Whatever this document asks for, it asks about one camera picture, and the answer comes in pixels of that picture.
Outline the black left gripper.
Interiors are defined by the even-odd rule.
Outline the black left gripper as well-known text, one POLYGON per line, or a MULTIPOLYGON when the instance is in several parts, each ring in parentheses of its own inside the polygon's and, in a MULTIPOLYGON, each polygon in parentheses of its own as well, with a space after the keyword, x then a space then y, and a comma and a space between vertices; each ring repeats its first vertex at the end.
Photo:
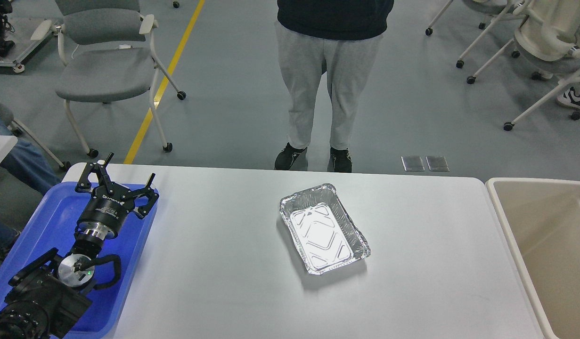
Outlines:
POLYGON ((77 220, 76 233, 80 234, 92 225, 102 225, 107 228, 107 239, 113 239, 118 236, 120 229, 128 214, 132 210, 138 219, 145 218, 160 195, 151 187, 155 178, 152 172, 150 178, 141 189, 131 191, 128 187, 114 185, 107 173, 107 165, 113 158, 114 153, 109 153, 105 162, 88 163, 77 182, 75 191, 77 193, 91 193, 91 199, 85 210, 77 220), (98 186, 91 188, 88 176, 94 173, 98 178, 98 186), (147 197, 147 202, 138 205, 135 200, 147 197))

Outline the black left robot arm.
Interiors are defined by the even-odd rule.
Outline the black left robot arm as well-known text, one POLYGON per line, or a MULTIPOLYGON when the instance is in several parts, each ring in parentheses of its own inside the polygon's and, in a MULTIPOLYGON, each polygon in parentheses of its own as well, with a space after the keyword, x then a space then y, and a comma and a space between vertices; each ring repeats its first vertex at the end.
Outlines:
POLYGON ((120 313, 159 193, 88 163, 53 187, 0 268, 0 339, 96 339, 120 313))

